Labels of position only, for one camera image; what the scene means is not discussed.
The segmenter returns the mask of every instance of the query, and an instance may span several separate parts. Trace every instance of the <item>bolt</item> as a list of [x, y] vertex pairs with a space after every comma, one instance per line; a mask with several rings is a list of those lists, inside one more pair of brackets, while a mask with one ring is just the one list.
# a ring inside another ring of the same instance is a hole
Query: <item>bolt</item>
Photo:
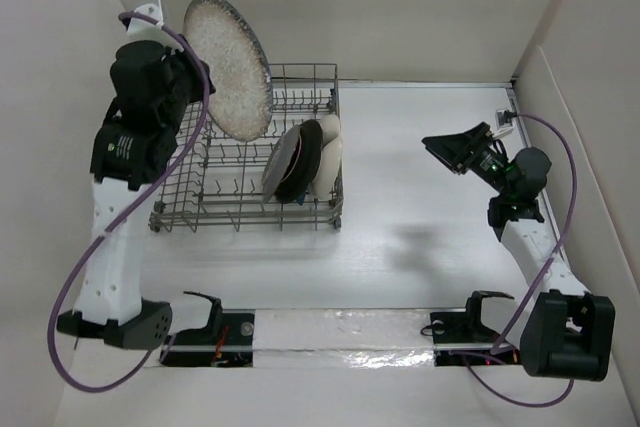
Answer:
[[251, 322], [243, 322], [240, 326], [240, 333], [245, 337], [253, 335], [253, 324]]

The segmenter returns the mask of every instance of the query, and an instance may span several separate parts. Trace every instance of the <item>metal wire rack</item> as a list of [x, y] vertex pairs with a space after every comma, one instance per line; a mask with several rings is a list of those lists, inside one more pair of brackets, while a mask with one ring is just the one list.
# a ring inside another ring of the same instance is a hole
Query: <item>metal wire rack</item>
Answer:
[[[287, 129], [323, 115], [340, 115], [338, 68], [335, 64], [271, 64], [273, 118], [264, 136], [237, 142], [208, 119], [200, 139], [162, 186], [149, 226], [154, 232], [174, 227], [229, 225], [237, 232], [247, 225], [320, 224], [341, 227], [344, 194], [342, 169], [331, 199], [307, 196], [302, 205], [262, 202], [262, 171], [278, 139]], [[201, 104], [187, 108], [177, 136], [180, 151], [194, 132]]]

